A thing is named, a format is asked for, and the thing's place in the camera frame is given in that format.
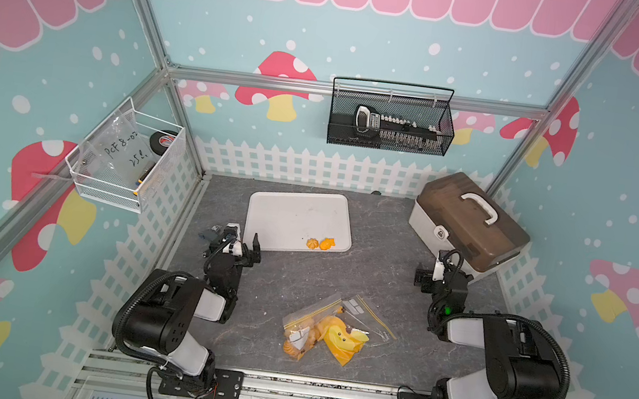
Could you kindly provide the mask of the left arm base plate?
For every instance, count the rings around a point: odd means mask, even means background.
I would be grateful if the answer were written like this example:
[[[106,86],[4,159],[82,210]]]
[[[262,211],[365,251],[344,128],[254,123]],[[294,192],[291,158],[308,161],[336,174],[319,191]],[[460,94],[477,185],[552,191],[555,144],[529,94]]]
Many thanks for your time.
[[[216,369],[213,374],[203,372],[194,377],[185,375],[181,379],[168,375],[160,380],[157,391],[161,395],[191,399],[239,399],[244,379],[243,372],[228,369]]]

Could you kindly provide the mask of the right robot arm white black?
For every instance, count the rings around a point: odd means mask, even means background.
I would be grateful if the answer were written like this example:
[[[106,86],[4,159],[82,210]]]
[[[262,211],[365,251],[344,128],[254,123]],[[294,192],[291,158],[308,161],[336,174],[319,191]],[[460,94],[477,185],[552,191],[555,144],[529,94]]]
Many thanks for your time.
[[[440,379],[429,395],[402,388],[398,399],[565,399],[569,362],[541,323],[517,315],[466,311],[469,283],[463,255],[438,251],[433,269],[417,267],[414,284],[432,297],[427,329],[439,340],[484,352],[484,368]]]

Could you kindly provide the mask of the clear ziploc bag of cookies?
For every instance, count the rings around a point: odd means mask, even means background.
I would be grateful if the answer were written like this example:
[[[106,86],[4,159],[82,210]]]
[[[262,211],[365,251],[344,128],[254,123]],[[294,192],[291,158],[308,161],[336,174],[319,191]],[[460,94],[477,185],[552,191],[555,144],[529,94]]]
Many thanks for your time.
[[[317,324],[324,317],[334,314],[342,300],[339,293],[333,294],[298,312],[286,315],[283,319],[285,341],[282,344],[285,354],[298,361],[317,344],[323,343],[317,340]]]

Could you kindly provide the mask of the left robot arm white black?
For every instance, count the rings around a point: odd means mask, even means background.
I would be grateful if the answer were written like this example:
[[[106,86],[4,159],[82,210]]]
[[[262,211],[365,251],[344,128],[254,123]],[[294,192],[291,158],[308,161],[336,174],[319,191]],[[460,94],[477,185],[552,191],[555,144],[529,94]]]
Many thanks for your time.
[[[217,389],[215,355],[188,331],[195,319],[228,322],[238,301],[244,268],[261,262],[256,235],[250,245],[240,227],[228,224],[214,233],[204,254],[201,279],[183,271],[156,269],[117,312],[112,324],[116,348],[151,362],[192,396]]]

